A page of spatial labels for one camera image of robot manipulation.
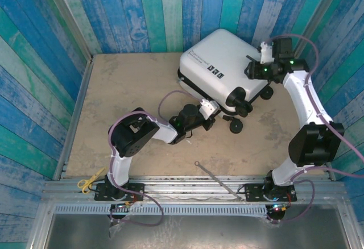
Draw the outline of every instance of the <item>tabletop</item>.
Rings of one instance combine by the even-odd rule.
[[[160,100],[182,89],[177,69],[181,53],[97,55],[94,59],[66,176],[91,176],[108,166],[107,131],[121,116],[142,107],[154,116]],[[220,117],[209,131],[202,127],[176,145],[152,139],[133,157],[130,176],[204,175],[198,160],[215,175],[265,175],[288,156],[289,141],[299,130],[288,92],[273,84],[273,97],[257,98],[253,111],[242,118],[243,130],[233,134]],[[163,117],[177,115],[196,100],[180,93],[162,105]]]

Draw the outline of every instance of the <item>metal rod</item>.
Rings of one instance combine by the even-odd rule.
[[[212,174],[211,171],[207,170],[205,167],[203,167],[199,161],[195,162],[195,166],[201,168],[204,172],[206,172],[212,179],[214,179],[216,182],[218,182],[223,188],[225,188],[230,194],[234,195],[237,199],[242,201],[241,197],[237,195],[234,191],[232,191],[227,185],[225,185],[222,181],[220,181],[218,178],[215,177],[214,174]]]

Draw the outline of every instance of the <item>yellow scissors handle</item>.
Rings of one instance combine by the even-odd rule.
[[[104,172],[105,169],[106,169],[106,167],[103,167],[98,172],[96,172],[90,179],[88,179],[88,180],[82,179],[77,183],[77,186],[79,188],[82,188],[83,194],[88,194],[90,192],[89,189],[90,189],[90,186],[92,186],[92,182],[96,181],[97,178]]]

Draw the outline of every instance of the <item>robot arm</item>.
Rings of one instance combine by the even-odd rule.
[[[268,178],[272,179],[270,188],[289,186],[292,185],[291,177],[298,171],[332,161],[340,140],[328,130],[313,108],[305,89],[305,78],[309,69],[305,60],[294,59],[292,39],[275,40],[272,47],[262,43],[261,53],[261,61],[252,61],[245,70],[246,75],[250,79],[282,83],[292,98],[299,118],[300,131],[289,143],[289,156],[280,167],[268,174]],[[311,79],[308,87],[321,115],[335,130],[344,134],[342,124],[333,123],[333,119],[323,108]]]
[[[120,121],[111,135],[111,143],[116,149],[112,170],[115,182],[119,186],[128,182],[131,159],[150,139],[177,144],[185,138],[186,132],[197,127],[203,126],[209,130],[219,112],[220,107],[216,101],[203,99],[198,106],[185,105],[178,116],[172,117],[169,123],[159,122],[144,114],[131,115]],[[110,172],[107,174],[107,180],[109,187],[112,187]]]

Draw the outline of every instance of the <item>blue wooden plank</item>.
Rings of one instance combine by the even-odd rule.
[[[354,146],[363,142],[364,138],[364,117],[345,129],[344,137]],[[349,147],[343,142],[340,143],[336,156],[339,157],[349,151]]]
[[[75,47],[71,43],[70,39],[67,37],[65,31],[54,15],[50,5],[47,0],[33,0],[35,6],[38,8],[44,19],[48,22],[53,33],[57,37],[58,41],[62,45],[63,49],[66,51],[69,58],[72,60],[73,65],[76,69],[83,74],[86,64],[82,62],[82,59],[77,54]]]
[[[0,138],[2,138],[0,144],[1,155],[33,169],[48,178],[53,178],[57,167],[57,161],[55,159],[52,159],[3,126],[0,126]]]
[[[364,143],[358,145],[357,149],[359,152],[364,153]],[[353,151],[348,151],[347,153],[333,160],[332,167],[344,172],[353,173],[364,168],[364,163]],[[335,177],[337,180],[339,180],[344,176],[335,173]]]
[[[332,15],[335,13],[335,11],[337,10],[338,5],[342,3],[342,0],[333,0],[332,3],[330,4],[329,8],[327,9],[327,11],[325,12],[324,16],[322,17],[322,19],[320,20],[320,22],[318,23],[315,31],[312,33],[310,39],[311,41],[313,41],[314,43],[317,43],[317,39],[319,38],[318,36],[320,36],[320,34],[322,33],[323,29],[325,28],[325,26],[328,24],[329,20],[331,19]],[[312,47],[308,44],[306,45],[305,49],[303,50],[302,54],[300,55],[300,57],[302,59],[305,59],[309,53],[309,51],[312,49]]]
[[[0,125],[58,160],[63,146],[39,125],[0,96]]]
[[[35,218],[40,197],[0,184],[0,213]]]
[[[201,38],[210,35],[220,26],[223,0],[202,0]]]
[[[306,0],[285,0],[272,31],[272,36],[291,33]]]
[[[315,76],[312,77],[313,82],[317,81],[320,85],[324,84],[331,76],[330,74],[344,62],[344,59],[361,42],[364,37],[363,14],[364,0],[356,0],[330,37],[330,41],[320,51],[320,65],[315,72]]]
[[[0,249],[26,249],[26,242],[4,242],[0,243]]]
[[[134,52],[121,0],[101,0],[119,53]]]
[[[253,46],[258,47],[261,42],[267,40],[271,36],[278,15],[282,9],[283,2],[284,0],[264,0],[251,42]]]
[[[15,0],[0,0],[0,6],[75,101],[81,80],[77,84],[77,79],[68,74],[68,66],[62,65]]]
[[[202,0],[182,0],[183,49],[188,50],[200,41]]]
[[[103,53],[118,53],[101,0],[81,0]]]
[[[0,65],[34,96],[39,103],[49,110],[64,127],[68,128],[71,122],[71,114],[67,112],[59,100],[2,38],[0,38]]]
[[[329,115],[336,115],[344,108],[353,98],[364,91],[364,65],[336,92],[336,94],[327,101],[327,98],[322,98],[319,94],[322,103],[325,103],[325,110]]]
[[[43,175],[0,155],[0,184],[10,186],[41,196],[44,182],[49,179]]]
[[[341,0],[341,2],[338,4],[331,18],[317,38],[316,45],[319,51],[323,49],[327,42],[331,42],[332,34],[343,21],[344,17],[346,17],[346,14],[349,12],[355,1],[356,0]]]
[[[350,54],[356,49],[356,47],[361,43],[364,38],[364,15],[360,17],[355,26],[343,37],[344,28],[339,28],[341,30],[335,33],[333,36],[332,44],[328,44],[324,54],[321,58],[320,65],[315,72],[316,76],[313,78],[313,83],[316,91],[320,91],[325,83],[331,78],[334,72],[348,59]]]
[[[334,94],[351,78],[351,76],[358,72],[358,69],[364,64],[364,58],[362,57],[363,49],[364,39],[332,74],[331,78],[319,91],[318,96],[322,103],[326,103],[327,100],[332,98]]]
[[[34,26],[36,30],[42,36],[43,42],[46,42],[50,49],[54,52],[54,55],[58,58],[61,64],[66,69],[67,73],[71,76],[77,86],[81,84],[82,77],[77,71],[66,51],[54,35],[47,21],[43,18],[37,7],[32,0],[0,0],[1,7],[5,13],[13,20],[14,24],[20,30],[20,32],[31,43],[28,30]]]
[[[26,38],[19,32],[11,19],[0,8],[0,36],[34,72],[41,82],[57,97],[67,111],[72,114],[75,108],[75,101],[38,56]]]
[[[148,53],[150,45],[142,0],[121,0],[135,52]]]
[[[364,91],[349,102],[335,117],[335,121],[343,123],[347,128],[364,115]]]
[[[58,142],[61,144],[64,143],[67,130],[24,87],[9,75],[2,66],[0,66],[0,96],[3,96],[12,103],[23,114],[52,135]]]
[[[0,242],[27,242],[33,221],[32,218],[0,214]]]
[[[142,0],[148,28],[150,50],[153,53],[166,52],[166,30],[164,28],[162,0]]]
[[[295,25],[292,28],[292,34],[302,35],[304,30],[309,23],[312,15],[314,14],[317,6],[321,0],[306,0],[304,6],[301,9],[299,16],[296,19]],[[293,47],[296,47],[298,38],[293,39]]]
[[[364,195],[361,195],[356,198],[350,199],[351,204],[353,205],[355,215],[357,216],[358,221],[364,221]]]
[[[263,3],[264,0],[244,0],[243,2],[237,28],[237,36],[247,43],[251,43],[253,40]]]
[[[220,28],[237,33],[241,8],[244,0],[224,0],[222,3]]]
[[[357,171],[355,174],[364,175],[364,169]],[[346,191],[350,198],[364,195],[364,181],[359,178],[344,177],[341,179],[345,183]]]

